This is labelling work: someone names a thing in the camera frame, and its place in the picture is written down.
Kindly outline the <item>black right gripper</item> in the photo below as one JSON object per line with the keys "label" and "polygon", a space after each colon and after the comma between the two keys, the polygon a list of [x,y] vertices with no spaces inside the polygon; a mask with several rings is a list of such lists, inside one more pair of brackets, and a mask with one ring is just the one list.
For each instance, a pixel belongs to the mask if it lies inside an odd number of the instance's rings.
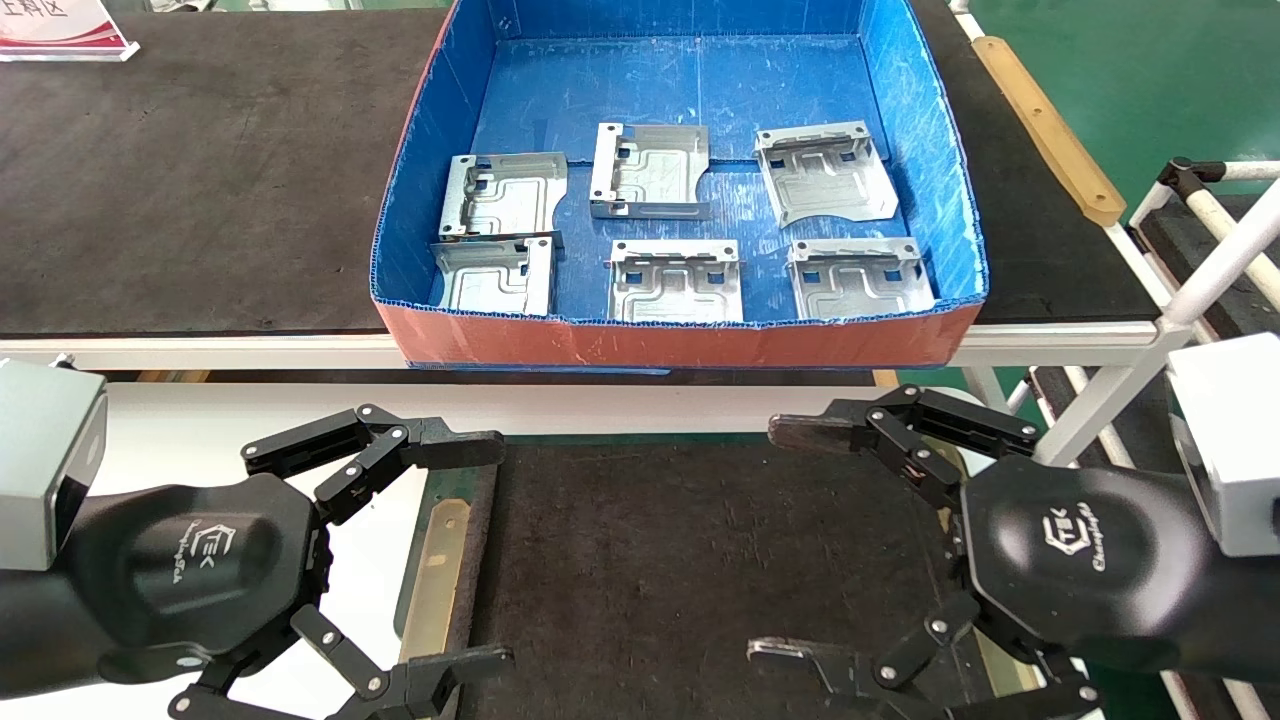
{"label": "black right gripper", "polygon": [[[872,454],[951,511],[961,507],[961,473],[927,441],[1000,460],[963,491],[969,578],[986,600],[952,593],[881,655],[762,637],[749,641],[750,660],[797,660],[829,696],[870,701],[882,719],[1083,719],[1100,710],[1101,692],[1070,655],[1132,673],[1277,679],[1277,559],[1225,555],[1181,477],[1039,465],[1028,459],[1036,427],[919,386],[774,415],[768,437],[780,448]],[[940,652],[989,630],[1039,669],[1042,687],[955,706],[916,688]]]}

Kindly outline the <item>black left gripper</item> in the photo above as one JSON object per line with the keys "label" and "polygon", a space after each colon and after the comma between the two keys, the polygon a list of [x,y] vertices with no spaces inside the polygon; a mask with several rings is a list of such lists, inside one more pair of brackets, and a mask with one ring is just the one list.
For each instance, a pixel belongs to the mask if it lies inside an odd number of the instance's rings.
{"label": "black left gripper", "polygon": [[[348,521],[410,469],[502,464],[502,433],[366,404],[250,442],[242,459],[257,475],[233,486],[88,498],[50,569],[3,573],[4,700],[228,662],[175,696],[170,717],[294,719],[229,689],[297,635],[352,688],[330,719],[422,719],[440,716],[458,687],[515,664],[509,647],[488,644],[380,669],[308,605],[326,589],[326,524]],[[338,460],[315,501],[284,482]]]}

